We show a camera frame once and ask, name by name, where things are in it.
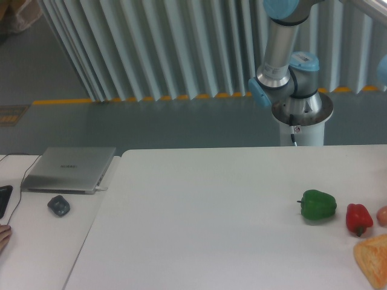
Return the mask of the person's bare hand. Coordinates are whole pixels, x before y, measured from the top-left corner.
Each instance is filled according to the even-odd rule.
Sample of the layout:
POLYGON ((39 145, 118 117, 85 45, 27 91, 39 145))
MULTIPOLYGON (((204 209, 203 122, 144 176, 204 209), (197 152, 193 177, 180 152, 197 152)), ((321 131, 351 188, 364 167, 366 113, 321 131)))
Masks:
POLYGON ((7 246, 12 235, 12 229, 9 225, 0 226, 0 252, 7 246))

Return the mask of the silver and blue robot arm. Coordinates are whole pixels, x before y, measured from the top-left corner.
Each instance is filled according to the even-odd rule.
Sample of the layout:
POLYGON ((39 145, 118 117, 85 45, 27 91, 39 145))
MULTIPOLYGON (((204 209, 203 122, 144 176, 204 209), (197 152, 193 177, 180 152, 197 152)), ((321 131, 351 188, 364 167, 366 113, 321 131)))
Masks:
POLYGON ((271 107, 278 100, 296 100, 345 85, 355 92, 376 82, 386 83, 386 33, 376 33, 373 23, 386 26, 386 1, 340 1, 324 5, 313 32, 322 48, 317 54, 298 56, 294 47, 298 31, 323 1, 264 1, 270 25, 264 57, 248 81, 255 102, 271 107))

